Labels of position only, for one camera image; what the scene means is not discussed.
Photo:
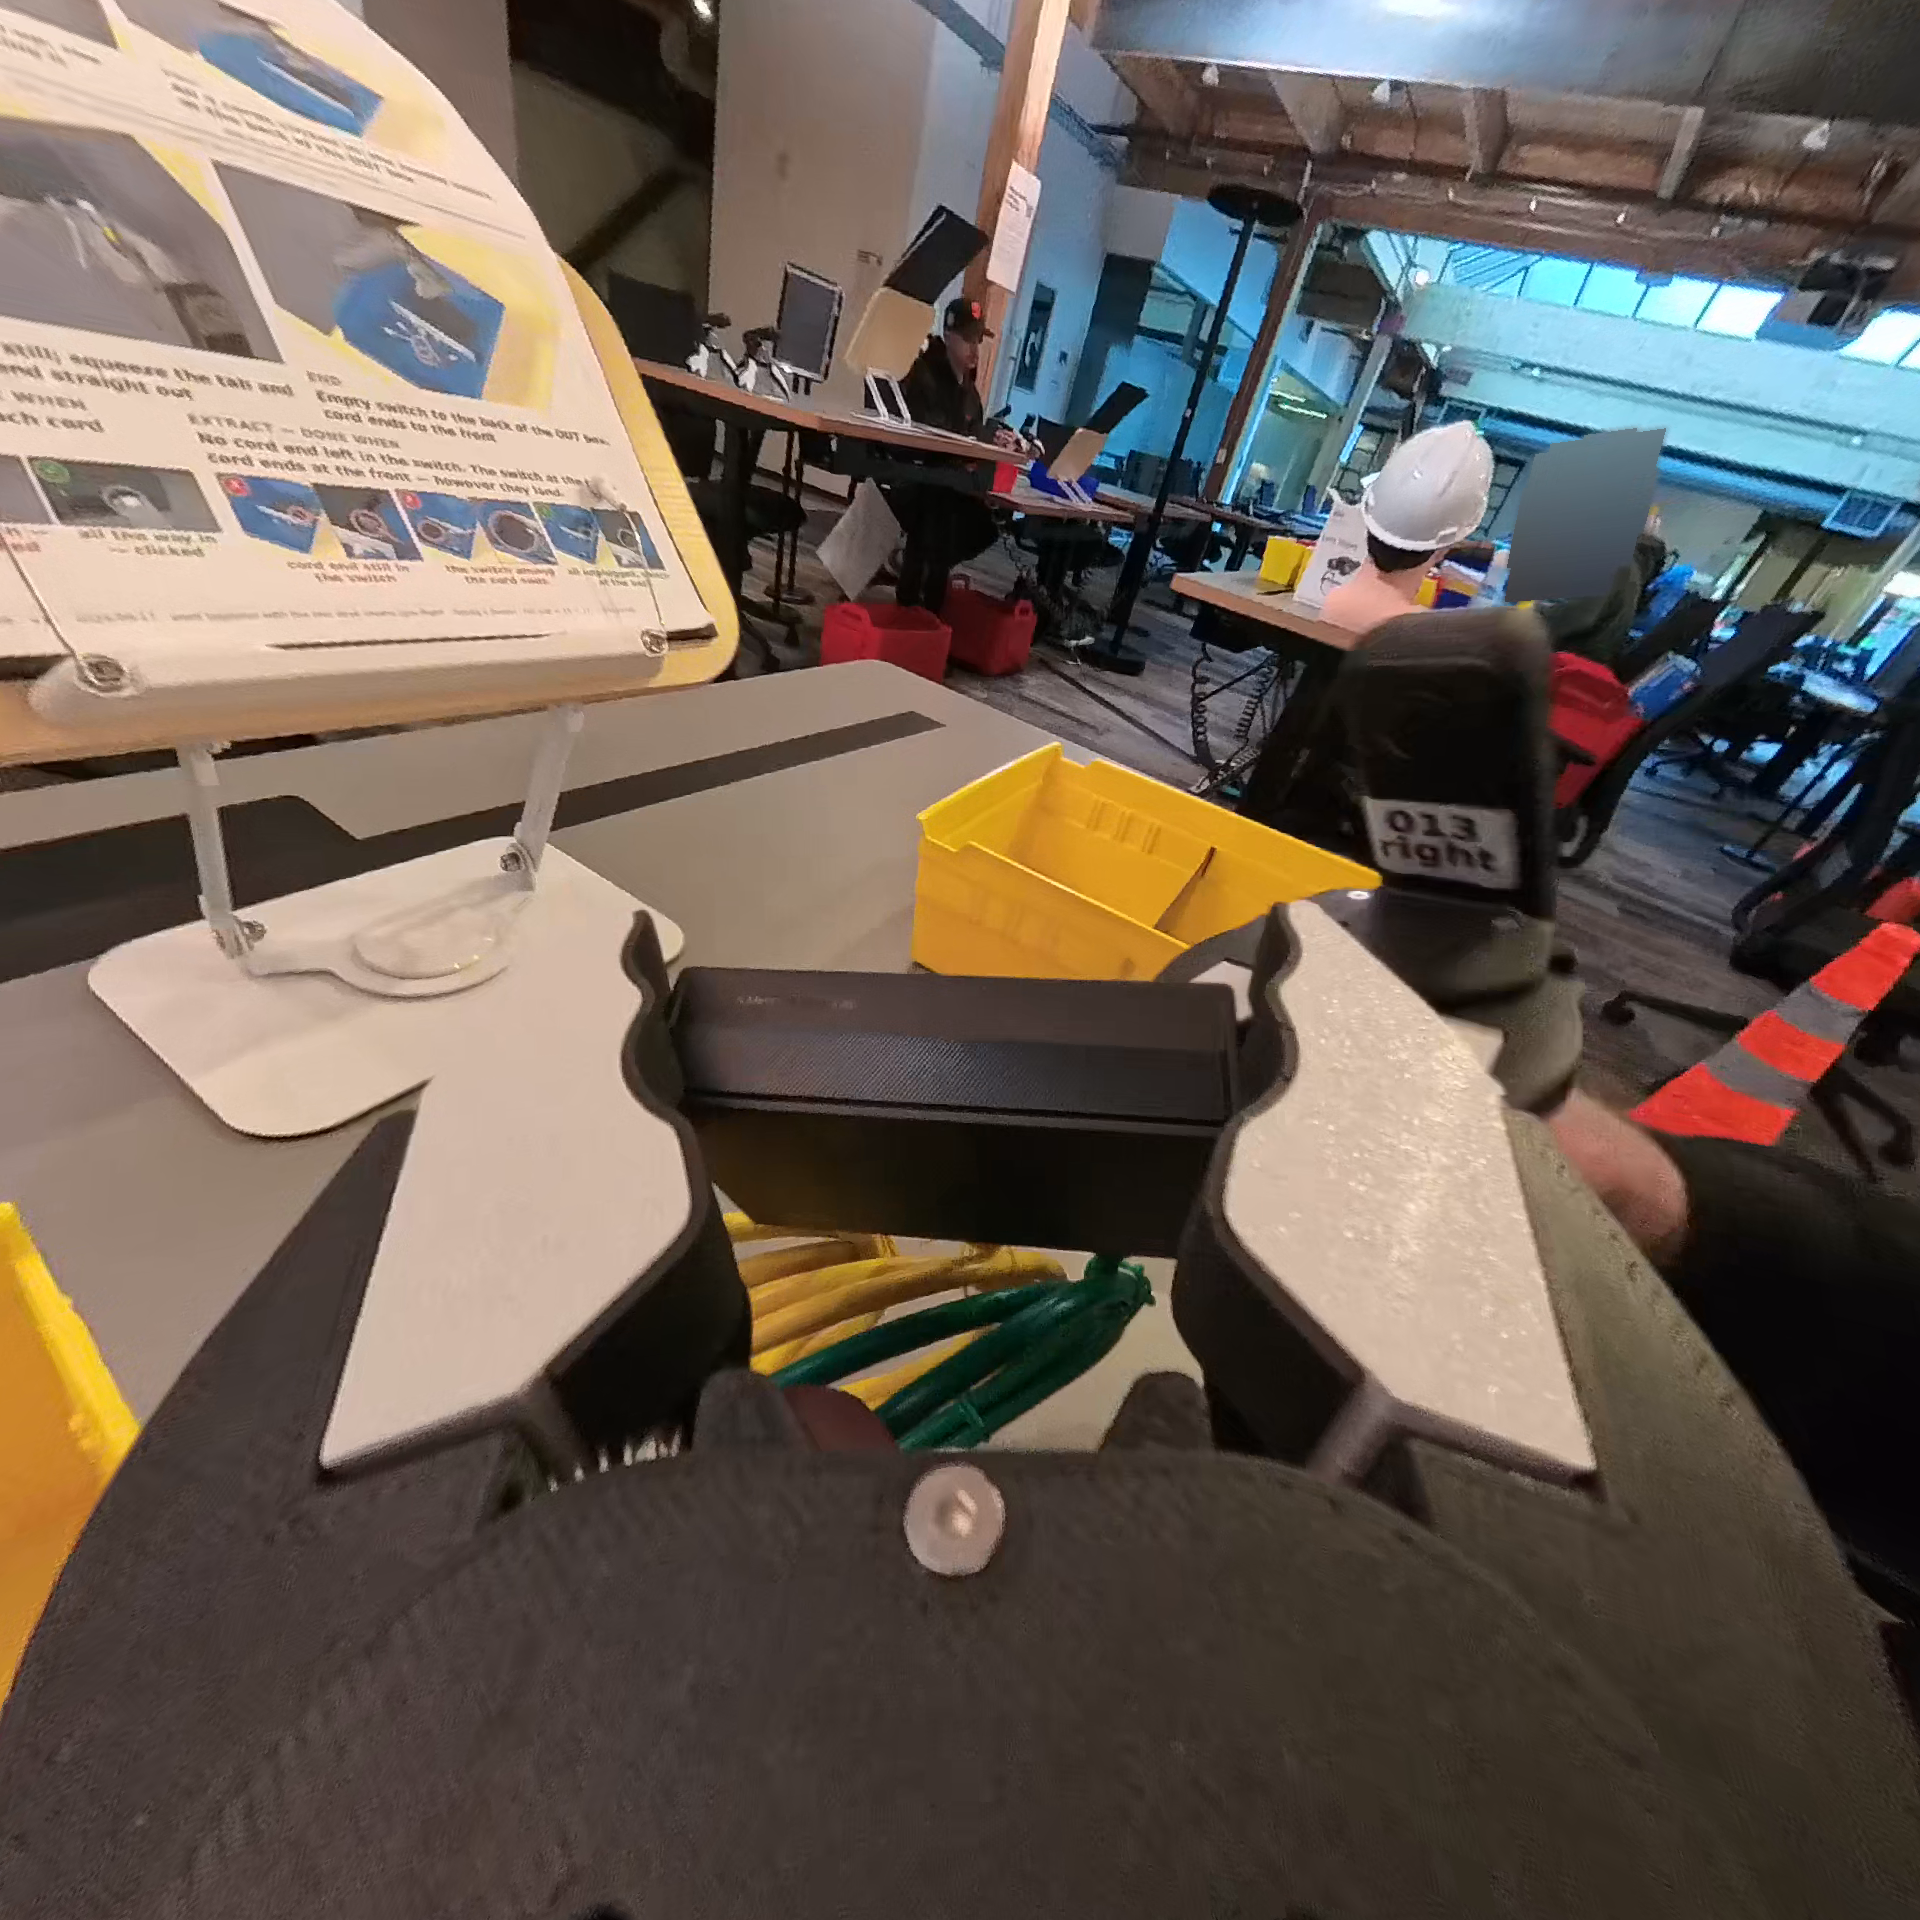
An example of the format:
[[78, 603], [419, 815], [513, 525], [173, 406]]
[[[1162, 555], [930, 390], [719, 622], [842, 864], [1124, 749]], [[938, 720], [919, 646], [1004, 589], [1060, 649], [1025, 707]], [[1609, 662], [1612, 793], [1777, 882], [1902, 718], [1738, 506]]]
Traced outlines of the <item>red office chair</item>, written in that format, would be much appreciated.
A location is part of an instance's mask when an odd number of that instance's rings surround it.
[[1566, 831], [1599, 776], [1644, 730], [1644, 717], [1607, 666], [1559, 653], [1551, 656], [1548, 726], [1557, 758], [1555, 821]]

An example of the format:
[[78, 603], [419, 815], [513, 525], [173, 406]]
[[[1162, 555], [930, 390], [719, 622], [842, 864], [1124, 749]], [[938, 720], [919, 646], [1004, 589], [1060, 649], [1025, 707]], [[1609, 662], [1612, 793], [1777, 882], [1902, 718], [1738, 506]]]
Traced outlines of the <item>tan panel board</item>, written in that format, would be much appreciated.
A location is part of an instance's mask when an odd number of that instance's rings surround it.
[[938, 318], [934, 304], [882, 283], [867, 303], [843, 355], [861, 377], [900, 381], [921, 357]]

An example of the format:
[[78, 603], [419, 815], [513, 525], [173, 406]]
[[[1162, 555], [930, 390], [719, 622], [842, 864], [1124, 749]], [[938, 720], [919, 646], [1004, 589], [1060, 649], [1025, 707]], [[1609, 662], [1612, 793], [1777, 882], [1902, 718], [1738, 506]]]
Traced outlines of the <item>black office chair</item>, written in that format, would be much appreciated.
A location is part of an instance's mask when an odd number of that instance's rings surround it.
[[1750, 845], [1722, 848], [1755, 877], [1733, 910], [1735, 945], [1773, 913], [1788, 867], [1847, 833], [1842, 816], [1871, 795], [1886, 753], [1916, 734], [1916, 593], [1883, 598], [1855, 641], [1797, 656], [1783, 686], [1789, 727], [1750, 784], [1771, 819]]

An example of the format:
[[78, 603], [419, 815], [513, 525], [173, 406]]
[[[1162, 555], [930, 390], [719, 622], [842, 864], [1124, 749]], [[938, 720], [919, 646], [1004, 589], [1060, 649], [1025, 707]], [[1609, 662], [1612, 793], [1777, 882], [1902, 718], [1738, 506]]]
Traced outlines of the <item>white hard hat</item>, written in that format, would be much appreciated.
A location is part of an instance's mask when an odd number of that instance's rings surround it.
[[1494, 482], [1494, 454], [1471, 422], [1406, 439], [1361, 491], [1372, 542], [1435, 555], [1476, 536]]

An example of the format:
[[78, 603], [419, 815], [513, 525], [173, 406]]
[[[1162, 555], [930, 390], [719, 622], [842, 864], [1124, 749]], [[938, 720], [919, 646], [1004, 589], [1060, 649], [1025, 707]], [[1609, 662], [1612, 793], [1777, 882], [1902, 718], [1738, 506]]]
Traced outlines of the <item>yellow plastic bin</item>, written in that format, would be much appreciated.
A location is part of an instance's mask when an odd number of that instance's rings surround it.
[[1374, 869], [1047, 745], [919, 815], [909, 957], [942, 977], [1148, 981], [1273, 906]]
[[20, 1213], [3, 1205], [3, 1697], [138, 1417]]

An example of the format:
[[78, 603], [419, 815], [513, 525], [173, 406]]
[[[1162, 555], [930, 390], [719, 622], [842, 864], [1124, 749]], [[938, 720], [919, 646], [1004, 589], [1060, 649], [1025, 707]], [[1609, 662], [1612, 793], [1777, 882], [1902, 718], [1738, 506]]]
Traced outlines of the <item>computer monitor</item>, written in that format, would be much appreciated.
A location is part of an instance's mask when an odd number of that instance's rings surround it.
[[773, 366], [783, 377], [809, 390], [827, 382], [843, 299], [838, 281], [799, 264], [783, 264], [773, 344]]

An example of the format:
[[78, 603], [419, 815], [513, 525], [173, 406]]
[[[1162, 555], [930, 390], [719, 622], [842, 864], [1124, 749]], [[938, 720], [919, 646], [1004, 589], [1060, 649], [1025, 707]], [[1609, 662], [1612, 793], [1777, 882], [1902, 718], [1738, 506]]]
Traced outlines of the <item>black network switch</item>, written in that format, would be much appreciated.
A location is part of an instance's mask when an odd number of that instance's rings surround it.
[[1231, 991], [691, 967], [714, 1187], [767, 1229], [1173, 1258], [1237, 1112]]

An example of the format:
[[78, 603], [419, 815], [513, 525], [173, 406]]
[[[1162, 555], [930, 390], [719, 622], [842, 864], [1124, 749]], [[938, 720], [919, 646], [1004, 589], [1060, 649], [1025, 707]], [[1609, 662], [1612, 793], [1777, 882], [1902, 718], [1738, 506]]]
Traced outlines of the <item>white paper notice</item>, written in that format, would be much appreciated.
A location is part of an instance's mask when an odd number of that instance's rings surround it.
[[1041, 216], [1042, 182], [1020, 161], [1011, 161], [993, 230], [987, 283], [1013, 295], [1025, 278], [1025, 259]]

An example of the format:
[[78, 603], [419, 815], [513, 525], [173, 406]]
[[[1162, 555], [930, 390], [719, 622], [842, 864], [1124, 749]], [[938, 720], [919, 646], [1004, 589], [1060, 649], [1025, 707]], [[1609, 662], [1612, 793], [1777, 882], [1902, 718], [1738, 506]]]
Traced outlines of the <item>person's right forearm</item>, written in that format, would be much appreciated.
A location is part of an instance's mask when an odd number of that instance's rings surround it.
[[1661, 1145], [1687, 1197], [1674, 1297], [1855, 1567], [1916, 1593], [1916, 1197], [1781, 1147]]

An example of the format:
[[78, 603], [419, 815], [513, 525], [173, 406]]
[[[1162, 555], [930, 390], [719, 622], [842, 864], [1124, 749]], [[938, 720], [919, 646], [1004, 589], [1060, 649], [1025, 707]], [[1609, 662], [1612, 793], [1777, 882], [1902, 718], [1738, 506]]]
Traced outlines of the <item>white sign card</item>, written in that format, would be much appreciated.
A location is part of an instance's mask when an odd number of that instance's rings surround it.
[[1302, 563], [1301, 581], [1294, 586], [1299, 610], [1318, 617], [1335, 589], [1342, 589], [1369, 560], [1369, 529], [1357, 502], [1333, 498], [1329, 519], [1313, 542]]

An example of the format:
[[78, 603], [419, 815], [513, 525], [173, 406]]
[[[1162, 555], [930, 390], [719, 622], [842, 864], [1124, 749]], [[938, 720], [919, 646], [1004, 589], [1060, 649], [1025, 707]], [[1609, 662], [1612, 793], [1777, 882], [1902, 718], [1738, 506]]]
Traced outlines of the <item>person's right hand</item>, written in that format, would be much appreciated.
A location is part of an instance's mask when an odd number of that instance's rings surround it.
[[1548, 1117], [1564, 1159], [1658, 1269], [1689, 1239], [1689, 1190], [1666, 1145], [1590, 1095], [1569, 1094]]

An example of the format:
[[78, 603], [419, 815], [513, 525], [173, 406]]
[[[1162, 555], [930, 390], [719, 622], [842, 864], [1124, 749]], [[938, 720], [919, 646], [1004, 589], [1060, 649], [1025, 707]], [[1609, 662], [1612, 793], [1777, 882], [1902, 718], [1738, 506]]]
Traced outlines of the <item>printed instruction sheet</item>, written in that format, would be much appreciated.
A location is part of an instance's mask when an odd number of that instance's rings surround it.
[[4, 678], [715, 637], [582, 312], [343, 5], [4, 5]]

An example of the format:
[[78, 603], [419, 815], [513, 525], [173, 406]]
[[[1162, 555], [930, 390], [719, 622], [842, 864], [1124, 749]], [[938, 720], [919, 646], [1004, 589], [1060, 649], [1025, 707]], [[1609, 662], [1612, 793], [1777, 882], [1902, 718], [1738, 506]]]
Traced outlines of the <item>mannequin bust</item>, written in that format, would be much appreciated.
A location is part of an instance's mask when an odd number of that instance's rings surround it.
[[1433, 566], [1447, 554], [1447, 546], [1412, 550], [1367, 536], [1365, 560], [1329, 590], [1318, 617], [1355, 637], [1401, 617], [1422, 606]]

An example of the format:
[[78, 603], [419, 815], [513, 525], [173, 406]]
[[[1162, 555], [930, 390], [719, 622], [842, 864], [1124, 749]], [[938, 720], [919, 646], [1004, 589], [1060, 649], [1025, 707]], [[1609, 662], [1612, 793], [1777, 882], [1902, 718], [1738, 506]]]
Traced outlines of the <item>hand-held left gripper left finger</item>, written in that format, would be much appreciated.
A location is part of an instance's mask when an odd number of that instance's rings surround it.
[[646, 910], [572, 930], [419, 1097], [321, 1438], [330, 1477], [505, 1433], [550, 1479], [686, 1445], [753, 1310], [682, 1109]]

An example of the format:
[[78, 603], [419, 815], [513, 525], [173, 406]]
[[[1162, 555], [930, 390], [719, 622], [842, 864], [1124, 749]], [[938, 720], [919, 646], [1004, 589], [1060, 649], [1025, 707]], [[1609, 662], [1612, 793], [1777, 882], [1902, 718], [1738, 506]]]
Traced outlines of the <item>red storage bin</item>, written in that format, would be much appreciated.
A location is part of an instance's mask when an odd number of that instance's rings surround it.
[[954, 577], [942, 622], [950, 637], [948, 669], [1006, 679], [1021, 673], [1033, 655], [1041, 608], [1027, 593], [985, 593]]
[[843, 600], [823, 616], [821, 666], [884, 663], [945, 683], [954, 630], [939, 616]]

